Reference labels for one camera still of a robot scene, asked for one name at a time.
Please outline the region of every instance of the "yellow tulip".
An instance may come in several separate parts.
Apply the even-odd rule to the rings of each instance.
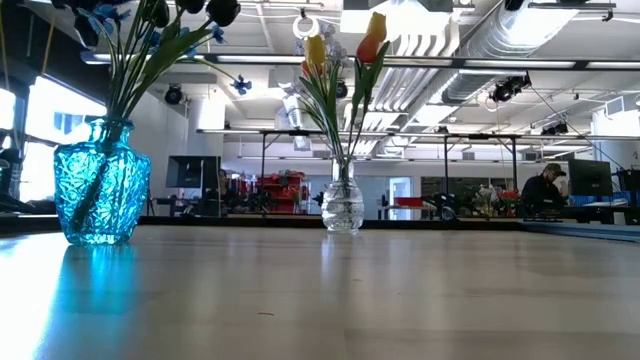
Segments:
[[[373,35],[376,41],[383,42],[387,38],[387,17],[374,12],[369,19],[367,35]]]
[[[309,65],[322,65],[325,62],[327,54],[324,48],[324,41],[322,41],[320,35],[307,39],[304,57]]]

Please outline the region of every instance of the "monitor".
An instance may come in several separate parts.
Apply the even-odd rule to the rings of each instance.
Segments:
[[[168,188],[199,189],[218,187],[218,156],[170,156],[167,166]]]
[[[612,196],[611,165],[606,161],[569,160],[571,195]]]

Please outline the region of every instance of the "person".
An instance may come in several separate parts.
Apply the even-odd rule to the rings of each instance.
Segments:
[[[562,171],[559,164],[549,163],[542,174],[529,178],[520,196],[525,208],[534,212],[562,208],[566,196],[561,195],[558,187],[553,184],[560,176],[567,176],[567,173]]]

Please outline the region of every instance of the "vase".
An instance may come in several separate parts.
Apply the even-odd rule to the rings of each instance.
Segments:
[[[322,222],[331,233],[356,234],[362,226],[364,203],[353,179],[353,160],[332,158],[333,181],[322,200]]]
[[[86,117],[89,140],[54,152],[55,203],[62,231],[72,244],[129,240],[145,204],[149,158],[129,145],[133,124]]]

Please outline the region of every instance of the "cap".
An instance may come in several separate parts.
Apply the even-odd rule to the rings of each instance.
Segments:
[[[558,176],[567,176],[567,173],[562,171],[562,167],[560,166],[560,164],[549,163],[547,164],[547,166],[545,166],[544,169],[553,171],[554,173],[558,174]]]

